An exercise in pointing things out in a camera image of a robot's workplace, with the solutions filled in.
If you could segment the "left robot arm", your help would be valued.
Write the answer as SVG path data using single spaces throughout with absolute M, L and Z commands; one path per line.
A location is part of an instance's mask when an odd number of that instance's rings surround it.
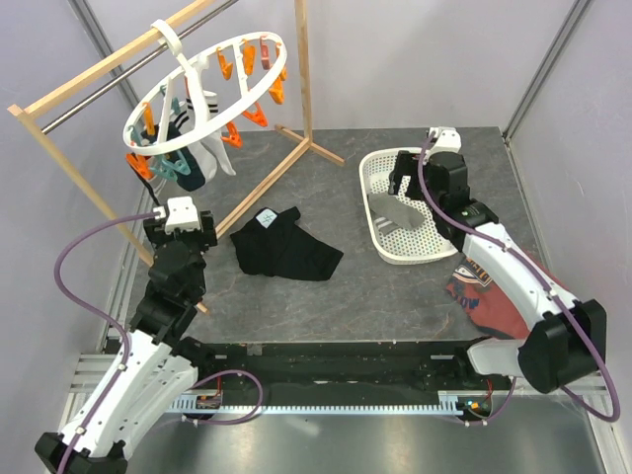
M 211 211 L 186 197 L 142 215 L 154 249 L 149 282 L 121 346 L 75 417 L 44 433 L 35 452 L 50 473 L 123 473 L 152 426 L 190 385 L 205 388 L 216 364 L 184 336 L 206 293 L 204 253 L 216 246 Z

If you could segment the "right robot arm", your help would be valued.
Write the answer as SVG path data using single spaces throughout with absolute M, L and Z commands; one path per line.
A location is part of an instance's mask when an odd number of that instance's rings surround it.
M 452 364 L 452 376 L 471 389 L 488 374 L 524 378 L 550 393 L 598 370 L 605 357 L 606 314 L 596 301 L 582 302 L 540 269 L 517 246 L 499 217 L 471 197 L 461 154 L 397 153 L 389 192 L 411 179 L 407 197 L 429 206 L 436 230 L 479 265 L 513 304 L 528 333 L 511 340 L 487 339 L 469 346 Z

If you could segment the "grey sock with white stripes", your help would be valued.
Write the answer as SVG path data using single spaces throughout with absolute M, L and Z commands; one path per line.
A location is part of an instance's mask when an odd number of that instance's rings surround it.
M 392 195 L 369 194 L 367 201 L 373 223 L 381 235 L 389 235 L 396 230 L 413 231 L 425 222 L 421 212 Z

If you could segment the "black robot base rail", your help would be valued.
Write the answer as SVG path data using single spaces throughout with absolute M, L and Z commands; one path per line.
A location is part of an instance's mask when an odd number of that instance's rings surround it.
M 351 341 L 205 344 L 180 341 L 175 355 L 198 370 L 227 404 L 253 402 L 255 375 L 266 405 L 387 405 L 430 403 L 441 391 L 486 393 L 510 388 L 508 377 L 478 375 L 466 360 L 470 342 Z

